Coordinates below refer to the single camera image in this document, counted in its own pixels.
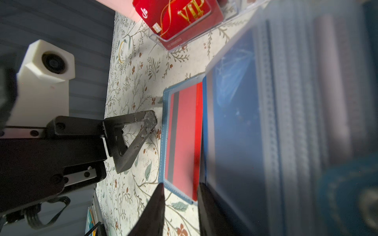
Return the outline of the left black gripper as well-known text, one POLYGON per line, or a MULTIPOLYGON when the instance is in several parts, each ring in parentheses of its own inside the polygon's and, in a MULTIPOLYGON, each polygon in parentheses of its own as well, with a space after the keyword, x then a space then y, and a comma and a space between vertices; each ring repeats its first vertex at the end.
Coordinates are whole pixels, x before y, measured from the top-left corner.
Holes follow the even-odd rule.
POLYGON ((58 116, 46 127, 1 131, 1 214, 23 210, 129 170, 157 125, 153 110, 101 120, 58 116))

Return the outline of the red VIP card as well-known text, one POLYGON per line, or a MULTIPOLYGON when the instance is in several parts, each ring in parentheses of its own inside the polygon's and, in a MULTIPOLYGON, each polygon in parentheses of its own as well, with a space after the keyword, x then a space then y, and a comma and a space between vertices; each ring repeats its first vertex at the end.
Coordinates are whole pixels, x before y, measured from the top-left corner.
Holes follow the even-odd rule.
POLYGON ((224 20, 227 1, 133 1, 137 13, 168 51, 186 45, 224 20))

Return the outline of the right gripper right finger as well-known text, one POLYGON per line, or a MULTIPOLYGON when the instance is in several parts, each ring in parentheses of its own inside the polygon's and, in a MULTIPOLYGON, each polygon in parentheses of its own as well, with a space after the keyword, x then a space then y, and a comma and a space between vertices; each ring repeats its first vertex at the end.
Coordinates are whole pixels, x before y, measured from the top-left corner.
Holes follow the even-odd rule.
POLYGON ((204 183, 199 184, 198 218, 202 236, 249 236, 251 232, 228 209, 222 208, 217 195, 204 183))

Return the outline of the dark blue wallet card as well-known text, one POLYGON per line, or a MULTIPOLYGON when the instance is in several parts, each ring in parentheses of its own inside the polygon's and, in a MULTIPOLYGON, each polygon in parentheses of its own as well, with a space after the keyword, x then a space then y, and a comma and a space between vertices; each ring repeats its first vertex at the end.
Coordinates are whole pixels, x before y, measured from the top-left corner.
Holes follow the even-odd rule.
POLYGON ((269 233, 254 37, 237 34, 203 80, 206 184, 237 234, 269 233))

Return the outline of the pink pencil cup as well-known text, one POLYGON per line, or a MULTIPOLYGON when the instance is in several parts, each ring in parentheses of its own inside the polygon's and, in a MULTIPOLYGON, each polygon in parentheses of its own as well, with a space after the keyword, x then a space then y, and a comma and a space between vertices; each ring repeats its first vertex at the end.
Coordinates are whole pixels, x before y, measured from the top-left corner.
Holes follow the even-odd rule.
POLYGON ((96 0, 97 2, 105 5, 106 7, 124 15, 125 17, 139 22, 141 20, 140 15, 137 13, 133 6, 133 0, 96 0))

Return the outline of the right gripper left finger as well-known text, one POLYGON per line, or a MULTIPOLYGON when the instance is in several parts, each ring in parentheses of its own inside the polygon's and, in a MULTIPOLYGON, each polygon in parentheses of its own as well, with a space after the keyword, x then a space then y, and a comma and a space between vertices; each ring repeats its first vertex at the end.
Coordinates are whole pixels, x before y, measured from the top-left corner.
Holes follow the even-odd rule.
POLYGON ((163 183, 159 183, 140 219, 130 231, 129 236, 162 236, 164 227, 164 213, 164 185, 163 183))

